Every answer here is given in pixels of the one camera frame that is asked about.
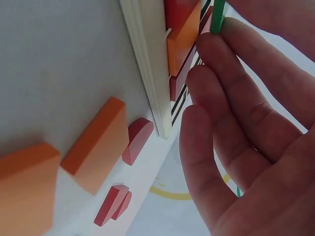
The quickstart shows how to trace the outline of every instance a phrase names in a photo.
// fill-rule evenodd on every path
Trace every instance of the red semicircle block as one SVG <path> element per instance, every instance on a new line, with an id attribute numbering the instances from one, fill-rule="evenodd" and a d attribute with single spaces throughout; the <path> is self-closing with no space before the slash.
<path id="1" fill-rule="evenodd" d="M 133 165 L 153 129 L 152 121 L 145 118 L 139 118 L 129 126 L 129 144 L 122 154 L 123 161 L 126 164 Z"/>
<path id="2" fill-rule="evenodd" d="M 123 202 L 120 204 L 117 211 L 113 214 L 113 216 L 112 216 L 113 220 L 117 220 L 124 213 L 124 211 L 128 208 L 129 203 L 131 201 L 131 197 L 132 197 L 132 193 L 130 191 L 128 191 Z"/>

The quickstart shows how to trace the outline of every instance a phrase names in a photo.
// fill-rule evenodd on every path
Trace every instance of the red triangle block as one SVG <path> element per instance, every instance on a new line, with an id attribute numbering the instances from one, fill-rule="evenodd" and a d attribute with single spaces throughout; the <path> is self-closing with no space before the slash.
<path id="1" fill-rule="evenodd" d="M 133 165 L 153 129 L 153 123 L 145 118 L 139 118 L 129 126 L 129 144 L 122 154 L 126 164 Z"/>
<path id="2" fill-rule="evenodd" d="M 120 207 L 128 190 L 129 188 L 124 185 L 112 186 L 94 220 L 94 223 L 98 226 L 103 226 Z"/>
<path id="3" fill-rule="evenodd" d="M 124 213 L 124 211 L 128 208 L 131 197 L 132 197 L 132 193 L 130 191 L 128 191 L 123 202 L 120 204 L 117 211 L 113 214 L 113 216 L 112 216 L 113 220 L 117 220 Z"/>

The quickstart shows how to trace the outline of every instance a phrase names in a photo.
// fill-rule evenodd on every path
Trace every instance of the red wooden block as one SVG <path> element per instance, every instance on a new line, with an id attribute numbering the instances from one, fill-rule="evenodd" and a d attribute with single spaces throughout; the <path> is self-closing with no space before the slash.
<path id="1" fill-rule="evenodd" d="M 117 220 L 124 213 L 124 211 L 128 208 L 131 197 L 132 197 L 132 193 L 130 191 L 128 191 L 123 202 L 120 204 L 117 211 L 113 214 L 113 216 L 112 216 L 113 220 Z"/>
<path id="2" fill-rule="evenodd" d="M 112 186 L 94 220 L 94 223 L 98 226 L 103 226 L 119 208 L 127 195 L 128 190 L 129 188 L 124 185 Z"/>
<path id="3" fill-rule="evenodd" d="M 200 0 L 164 0 L 166 27 L 179 30 L 198 1 Z"/>
<path id="4" fill-rule="evenodd" d="M 196 52 L 196 46 L 194 45 L 190 50 L 180 72 L 177 76 L 171 76 L 169 80 L 169 88 L 170 88 L 170 95 L 171 101 L 175 102 L 185 84 L 188 72 L 190 70 L 190 66 L 192 63 L 192 59 Z"/>
<path id="5" fill-rule="evenodd" d="M 199 34 L 203 34 L 210 31 L 211 24 L 211 14 L 212 14 L 213 6 L 210 6 L 206 15 L 203 17 L 202 21 L 199 25 Z"/>
<path id="6" fill-rule="evenodd" d="M 139 118 L 129 126 L 129 144 L 122 154 L 126 164 L 133 165 L 153 129 L 153 123 L 145 118 Z"/>

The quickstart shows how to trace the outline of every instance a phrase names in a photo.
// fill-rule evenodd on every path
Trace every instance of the toy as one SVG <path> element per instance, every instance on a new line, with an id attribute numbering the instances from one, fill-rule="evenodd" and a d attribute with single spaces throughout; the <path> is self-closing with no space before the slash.
<path id="1" fill-rule="evenodd" d="M 60 159 L 48 143 L 0 158 L 1 235 L 41 236 L 52 227 Z"/>
<path id="2" fill-rule="evenodd" d="M 153 123 L 145 118 L 139 118 L 129 126 L 129 144 L 122 154 L 126 164 L 133 165 L 153 129 Z"/>
<path id="3" fill-rule="evenodd" d="M 98 226 L 103 226 L 120 207 L 129 188 L 124 185 L 112 186 L 94 220 Z"/>
<path id="4" fill-rule="evenodd" d="M 196 52 L 196 45 L 192 47 L 188 56 L 177 76 L 171 76 L 169 80 L 169 89 L 170 89 L 170 97 L 171 101 L 176 102 L 179 97 L 179 94 L 182 91 L 182 88 L 185 84 L 188 72 L 190 70 L 192 59 Z"/>
<path id="5" fill-rule="evenodd" d="M 212 20 L 210 26 L 210 32 L 220 33 L 225 14 L 228 9 L 228 4 L 225 4 L 225 0 L 215 0 L 213 6 Z"/>
<path id="6" fill-rule="evenodd" d="M 122 201 L 122 203 L 120 204 L 120 206 L 118 207 L 116 212 L 111 217 L 113 220 L 117 220 L 124 213 L 124 211 L 128 208 L 129 203 L 131 201 L 131 197 L 132 197 L 132 193 L 130 191 L 128 191 L 124 200 Z"/>
<path id="7" fill-rule="evenodd" d="M 200 0 L 164 0 L 167 28 L 180 30 Z"/>
<path id="8" fill-rule="evenodd" d="M 61 166 L 84 190 L 95 195 L 128 143 L 125 103 L 111 97 Z"/>
<path id="9" fill-rule="evenodd" d="M 167 37 L 169 74 L 177 76 L 198 36 L 201 1 L 198 1 L 182 28 L 172 30 Z"/>

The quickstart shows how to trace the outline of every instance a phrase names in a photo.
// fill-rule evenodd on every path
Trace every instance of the green line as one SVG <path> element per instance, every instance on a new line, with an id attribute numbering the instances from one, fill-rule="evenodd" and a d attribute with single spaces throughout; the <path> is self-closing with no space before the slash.
<path id="1" fill-rule="evenodd" d="M 239 187 L 237 187 L 236 188 L 236 192 L 237 192 L 237 197 L 241 197 L 241 191 L 240 191 L 240 189 L 239 189 Z"/>

